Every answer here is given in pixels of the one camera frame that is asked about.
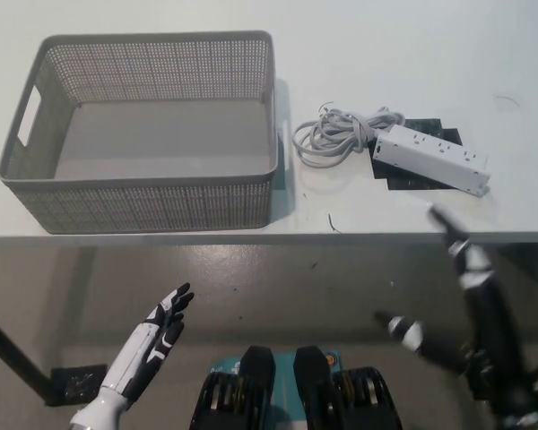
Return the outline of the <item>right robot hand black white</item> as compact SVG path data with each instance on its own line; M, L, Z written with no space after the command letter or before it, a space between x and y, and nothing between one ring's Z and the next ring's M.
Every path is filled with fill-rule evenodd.
M429 216L444 230L447 253L473 326L472 345L462 350L445 335L426 329L420 321L387 310L374 313L376 322L413 354L453 374L489 369L491 400L525 395L532 390L531 378L516 323L487 253L444 210L432 206Z

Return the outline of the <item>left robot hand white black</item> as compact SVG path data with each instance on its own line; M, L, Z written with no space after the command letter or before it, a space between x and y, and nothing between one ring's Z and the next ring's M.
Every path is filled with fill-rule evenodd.
M130 334L101 387L123 397L128 406L137 402L184 330L184 311L194 296L188 282L165 296Z

